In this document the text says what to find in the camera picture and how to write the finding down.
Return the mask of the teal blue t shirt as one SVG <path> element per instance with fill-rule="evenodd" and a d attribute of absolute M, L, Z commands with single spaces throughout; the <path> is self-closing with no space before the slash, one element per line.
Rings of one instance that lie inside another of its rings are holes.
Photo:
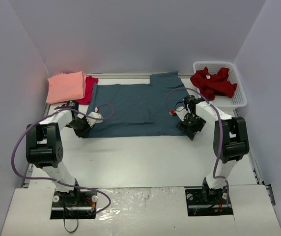
<path fill-rule="evenodd" d="M 96 85 L 87 112 L 96 107 L 110 119 L 98 123 L 90 138 L 135 136 L 182 136 L 178 117 L 168 109 L 188 96 L 177 72 L 152 74 L 149 84 Z"/>

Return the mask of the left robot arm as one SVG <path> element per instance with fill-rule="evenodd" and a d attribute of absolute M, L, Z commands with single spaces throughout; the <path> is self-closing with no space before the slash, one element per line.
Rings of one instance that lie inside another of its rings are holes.
<path fill-rule="evenodd" d="M 78 110 L 78 102 L 68 101 L 26 134 L 28 163 L 42 169 L 53 180 L 56 191 L 65 193 L 65 201 L 72 206 L 81 202 L 82 193 L 76 189 L 78 182 L 62 161 L 64 150 L 60 132 L 65 127 L 72 128 L 77 137 L 87 138 L 94 127 L 87 118 L 78 117 Z"/>

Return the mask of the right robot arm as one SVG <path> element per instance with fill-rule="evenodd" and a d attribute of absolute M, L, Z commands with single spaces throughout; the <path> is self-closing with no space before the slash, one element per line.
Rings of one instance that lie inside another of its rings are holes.
<path fill-rule="evenodd" d="M 185 97 L 183 103 L 183 107 L 175 110 L 180 119 L 177 128 L 190 140 L 206 124 L 214 127 L 213 151 L 216 161 L 212 172 L 204 179 L 204 188 L 201 191 L 202 199 L 212 203 L 219 197 L 218 189 L 226 187 L 232 168 L 250 150 L 246 121 L 242 117 L 233 117 L 211 102 L 193 95 Z"/>

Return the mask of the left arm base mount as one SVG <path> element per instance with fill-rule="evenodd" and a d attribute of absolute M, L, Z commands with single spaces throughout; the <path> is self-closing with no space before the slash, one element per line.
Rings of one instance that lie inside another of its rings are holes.
<path fill-rule="evenodd" d="M 98 196 L 96 191 L 54 192 L 51 220 L 95 219 Z"/>

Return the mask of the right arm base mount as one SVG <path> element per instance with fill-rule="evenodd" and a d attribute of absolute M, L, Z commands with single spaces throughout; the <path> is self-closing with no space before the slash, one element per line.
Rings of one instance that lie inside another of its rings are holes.
<path fill-rule="evenodd" d="M 233 215 L 233 209 L 227 204 L 226 188 L 216 190 L 207 200 L 202 187 L 185 187 L 187 215 L 189 217 Z"/>

